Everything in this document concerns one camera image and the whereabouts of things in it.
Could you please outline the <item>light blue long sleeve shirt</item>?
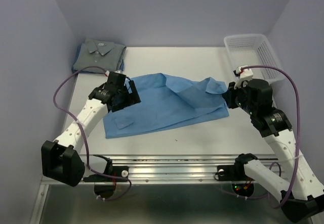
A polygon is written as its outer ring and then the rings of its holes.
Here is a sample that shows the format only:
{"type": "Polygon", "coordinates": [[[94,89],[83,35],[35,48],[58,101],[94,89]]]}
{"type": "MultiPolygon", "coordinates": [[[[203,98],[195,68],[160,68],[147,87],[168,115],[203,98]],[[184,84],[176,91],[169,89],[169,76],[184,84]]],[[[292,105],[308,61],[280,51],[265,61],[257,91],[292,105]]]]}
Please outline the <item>light blue long sleeve shirt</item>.
{"type": "Polygon", "coordinates": [[[134,77],[141,102],[104,118],[107,139],[142,135],[229,116],[224,82],[192,81],[163,73],[134,77]]]}

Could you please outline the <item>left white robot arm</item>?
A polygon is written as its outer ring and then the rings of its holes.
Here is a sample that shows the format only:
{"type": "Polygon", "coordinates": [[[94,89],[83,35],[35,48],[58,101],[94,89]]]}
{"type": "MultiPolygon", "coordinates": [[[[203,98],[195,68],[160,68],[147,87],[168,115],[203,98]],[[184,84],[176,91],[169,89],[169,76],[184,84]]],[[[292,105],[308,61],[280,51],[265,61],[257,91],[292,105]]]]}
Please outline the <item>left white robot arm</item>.
{"type": "Polygon", "coordinates": [[[135,83],[117,72],[108,73],[105,83],[89,94],[78,116],[53,141],[45,141],[41,147],[43,175],[75,187],[82,180],[90,163],[79,156],[87,147],[87,138],[96,125],[109,112],[116,112],[141,102],[135,83]]]}

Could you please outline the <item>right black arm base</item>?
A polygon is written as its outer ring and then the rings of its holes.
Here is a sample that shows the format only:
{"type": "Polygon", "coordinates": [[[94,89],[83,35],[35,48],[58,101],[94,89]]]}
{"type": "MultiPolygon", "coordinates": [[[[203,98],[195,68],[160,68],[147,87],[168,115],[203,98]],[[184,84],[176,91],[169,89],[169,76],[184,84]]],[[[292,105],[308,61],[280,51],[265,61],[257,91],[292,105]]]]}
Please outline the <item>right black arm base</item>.
{"type": "Polygon", "coordinates": [[[249,181],[251,178],[245,175],[244,170],[239,170],[234,165],[219,165],[216,168],[214,179],[221,182],[242,182],[249,181]]]}

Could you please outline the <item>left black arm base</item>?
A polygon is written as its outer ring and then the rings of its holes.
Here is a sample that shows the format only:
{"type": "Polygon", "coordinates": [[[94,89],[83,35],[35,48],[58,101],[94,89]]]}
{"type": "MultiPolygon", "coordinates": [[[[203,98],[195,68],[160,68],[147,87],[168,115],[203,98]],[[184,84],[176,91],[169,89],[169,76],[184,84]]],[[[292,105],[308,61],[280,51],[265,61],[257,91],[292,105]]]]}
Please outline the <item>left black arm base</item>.
{"type": "Polygon", "coordinates": [[[104,170],[105,175],[117,176],[117,177],[121,177],[121,179],[107,178],[91,172],[91,175],[87,177],[83,177],[83,182],[85,183],[119,183],[119,182],[125,183],[127,182],[126,180],[127,176],[122,176],[123,171],[129,172],[129,167],[125,165],[113,166],[112,171],[104,170]]]}

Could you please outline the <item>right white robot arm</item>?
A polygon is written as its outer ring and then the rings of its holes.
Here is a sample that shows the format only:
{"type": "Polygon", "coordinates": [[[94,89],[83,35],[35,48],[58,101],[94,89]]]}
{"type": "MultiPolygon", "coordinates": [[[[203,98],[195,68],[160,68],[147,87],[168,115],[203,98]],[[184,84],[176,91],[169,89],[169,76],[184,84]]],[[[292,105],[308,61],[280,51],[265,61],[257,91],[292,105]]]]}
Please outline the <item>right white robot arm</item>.
{"type": "Polygon", "coordinates": [[[240,154],[233,165],[217,168],[219,181],[253,179],[279,203],[287,219],[298,223],[323,212],[323,184],[315,176],[301,152],[285,113],[272,105],[272,87],[262,79],[251,79],[236,87],[228,85],[222,95],[230,109],[241,108],[252,125],[271,147],[289,181],[284,180],[253,154],[240,154]]]}

